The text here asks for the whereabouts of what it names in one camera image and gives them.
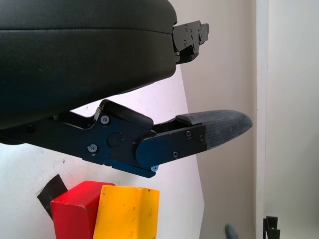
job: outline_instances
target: black metal bracket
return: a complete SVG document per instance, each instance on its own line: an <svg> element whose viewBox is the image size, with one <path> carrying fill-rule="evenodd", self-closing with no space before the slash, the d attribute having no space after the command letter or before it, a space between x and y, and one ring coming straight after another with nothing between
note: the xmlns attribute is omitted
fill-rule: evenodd
<svg viewBox="0 0 319 239"><path fill-rule="evenodd" d="M0 142L29 143L151 178L158 165L205 151L205 130L177 119L153 125L151 118L104 100L92 117L66 112L0 130Z"/></svg>
<svg viewBox="0 0 319 239"><path fill-rule="evenodd" d="M194 21L173 28L176 64L187 63L198 56L199 46L208 40L209 24Z"/></svg>
<svg viewBox="0 0 319 239"><path fill-rule="evenodd" d="M266 217L264 218L264 232L263 239L279 239L280 230L277 229L278 218L277 217Z"/></svg>

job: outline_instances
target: screw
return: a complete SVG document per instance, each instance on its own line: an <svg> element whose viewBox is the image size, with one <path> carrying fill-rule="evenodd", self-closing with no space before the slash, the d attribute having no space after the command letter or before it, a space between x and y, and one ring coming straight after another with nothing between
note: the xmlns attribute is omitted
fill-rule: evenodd
<svg viewBox="0 0 319 239"><path fill-rule="evenodd" d="M92 144L90 146L88 146L88 151L90 153L95 153L98 150L98 146L96 144Z"/></svg>
<svg viewBox="0 0 319 239"><path fill-rule="evenodd" d="M159 166L156 165L156 166L153 166L153 167L151 168L151 171L152 171L152 172L156 172L158 169L159 169Z"/></svg>
<svg viewBox="0 0 319 239"><path fill-rule="evenodd" d="M191 131L187 131L187 132L186 132L186 137L187 137L187 138L190 138L191 135L192 135L192 132L191 132Z"/></svg>
<svg viewBox="0 0 319 239"><path fill-rule="evenodd" d="M204 137L203 135L201 135L201 136L199 137L199 141L200 141L201 143L205 142L205 137Z"/></svg>
<svg viewBox="0 0 319 239"><path fill-rule="evenodd" d="M108 116L102 116L101 117L101 123L102 124L108 124L110 122L110 118Z"/></svg>
<svg viewBox="0 0 319 239"><path fill-rule="evenodd" d="M176 159L176 158L178 158L178 157L179 157L179 153L178 153L178 152L174 152L172 156L173 156L173 158L175 158L175 159Z"/></svg>

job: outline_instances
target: yellow wooden block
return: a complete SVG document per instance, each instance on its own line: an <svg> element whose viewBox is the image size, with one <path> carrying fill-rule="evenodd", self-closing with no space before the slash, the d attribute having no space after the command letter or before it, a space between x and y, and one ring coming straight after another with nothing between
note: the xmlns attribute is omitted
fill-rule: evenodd
<svg viewBox="0 0 319 239"><path fill-rule="evenodd" d="M94 239L155 239L160 192L105 185L101 190Z"/></svg>

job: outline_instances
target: red block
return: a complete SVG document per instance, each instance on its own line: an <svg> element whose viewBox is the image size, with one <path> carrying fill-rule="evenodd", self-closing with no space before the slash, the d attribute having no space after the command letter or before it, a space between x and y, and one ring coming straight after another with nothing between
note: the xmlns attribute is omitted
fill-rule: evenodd
<svg viewBox="0 0 319 239"><path fill-rule="evenodd" d="M56 239L92 239L102 183L85 181L51 201Z"/></svg>

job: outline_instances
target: white wall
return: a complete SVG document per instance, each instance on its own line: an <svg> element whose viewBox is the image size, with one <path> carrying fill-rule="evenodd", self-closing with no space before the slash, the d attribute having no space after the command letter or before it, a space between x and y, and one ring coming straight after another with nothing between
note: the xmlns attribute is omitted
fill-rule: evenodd
<svg viewBox="0 0 319 239"><path fill-rule="evenodd" d="M319 1L269 1L265 214L319 237Z"/></svg>
<svg viewBox="0 0 319 239"><path fill-rule="evenodd" d="M254 115L255 0L171 0L178 23L210 24L199 57L182 65L190 112L232 109ZM205 210L201 239L224 238L232 223L240 238L254 234L253 131L197 156Z"/></svg>

